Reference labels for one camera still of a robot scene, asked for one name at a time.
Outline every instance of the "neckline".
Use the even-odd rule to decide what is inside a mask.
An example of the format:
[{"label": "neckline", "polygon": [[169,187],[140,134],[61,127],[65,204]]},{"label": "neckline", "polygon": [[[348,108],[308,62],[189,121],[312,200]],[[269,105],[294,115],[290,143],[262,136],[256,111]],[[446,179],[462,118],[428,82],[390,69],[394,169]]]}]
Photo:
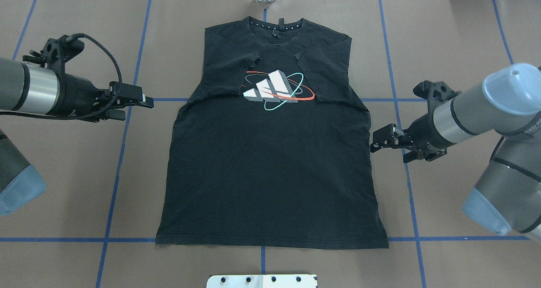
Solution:
[{"label": "neckline", "polygon": [[245,24],[246,30],[248,31],[248,34],[250,35],[252,41],[254,41],[255,43],[257,43],[259,45],[263,45],[265,47],[284,47],[284,46],[286,46],[286,45],[288,45],[288,44],[290,44],[290,43],[292,43],[294,41],[297,41],[299,39],[299,37],[301,37],[301,35],[305,32],[305,28],[306,28],[306,26],[308,24],[308,21],[305,20],[304,18],[301,18],[297,22],[291,22],[289,24],[285,24],[286,30],[299,28],[299,31],[297,32],[297,34],[294,37],[292,37],[292,39],[290,39],[289,41],[287,41],[285,43],[271,44],[271,43],[265,43],[261,39],[259,39],[251,31],[250,25],[261,26],[262,28],[268,28],[268,29],[273,29],[273,30],[278,30],[278,28],[279,28],[278,25],[271,24],[270,22],[263,22],[263,21],[258,20],[256,18],[253,18],[251,16],[248,16],[247,18],[245,18],[245,20],[243,22]]}]

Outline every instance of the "black t-shirt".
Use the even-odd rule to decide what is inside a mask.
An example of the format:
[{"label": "black t-shirt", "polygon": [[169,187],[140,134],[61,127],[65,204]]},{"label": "black t-shirt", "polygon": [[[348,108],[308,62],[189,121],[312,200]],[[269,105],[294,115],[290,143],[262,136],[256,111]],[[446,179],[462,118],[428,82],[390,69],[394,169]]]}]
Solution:
[{"label": "black t-shirt", "polygon": [[302,19],[205,30],[173,126],[157,244],[387,248],[351,38]]}]

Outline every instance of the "black cloth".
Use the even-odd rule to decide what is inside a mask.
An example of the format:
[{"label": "black cloth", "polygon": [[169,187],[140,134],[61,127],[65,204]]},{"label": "black cloth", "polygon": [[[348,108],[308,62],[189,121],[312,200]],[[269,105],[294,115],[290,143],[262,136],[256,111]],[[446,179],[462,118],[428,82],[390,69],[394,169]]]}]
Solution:
[{"label": "black cloth", "polygon": [[351,38],[302,19],[205,30],[172,131],[157,244],[387,248]]}]

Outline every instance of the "logo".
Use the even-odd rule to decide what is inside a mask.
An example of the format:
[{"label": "logo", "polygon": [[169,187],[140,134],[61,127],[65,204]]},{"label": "logo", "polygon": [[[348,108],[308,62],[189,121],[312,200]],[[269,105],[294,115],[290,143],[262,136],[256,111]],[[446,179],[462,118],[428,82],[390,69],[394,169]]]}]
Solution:
[{"label": "logo", "polygon": [[[298,103],[299,101],[310,101],[315,99],[315,93],[303,85],[304,74],[296,72],[286,76],[284,72],[275,70],[270,74],[260,71],[248,71],[245,77],[246,82],[253,85],[251,79],[254,76],[268,76],[263,80],[255,83],[255,88],[245,91],[242,95],[249,101],[264,101],[263,107],[265,110],[275,110],[285,103]],[[300,76],[299,82],[292,80],[293,76]],[[303,88],[308,89],[311,93],[309,97],[300,97],[303,94]],[[278,103],[273,108],[267,107],[267,102]]]}]

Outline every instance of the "shirt sleeve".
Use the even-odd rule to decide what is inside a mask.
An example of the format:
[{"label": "shirt sleeve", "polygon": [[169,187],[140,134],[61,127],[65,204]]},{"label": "shirt sleeve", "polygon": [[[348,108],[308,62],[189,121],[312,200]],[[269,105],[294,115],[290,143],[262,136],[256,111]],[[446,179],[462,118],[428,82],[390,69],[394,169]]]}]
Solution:
[{"label": "shirt sleeve", "polygon": [[316,91],[317,101],[343,102],[366,110],[350,86],[351,38],[344,34],[334,44],[305,49],[295,54],[305,78]]},{"label": "shirt sleeve", "polygon": [[212,27],[205,29],[203,76],[188,103],[216,95],[239,95],[246,71],[256,59],[257,52],[226,40]]}]

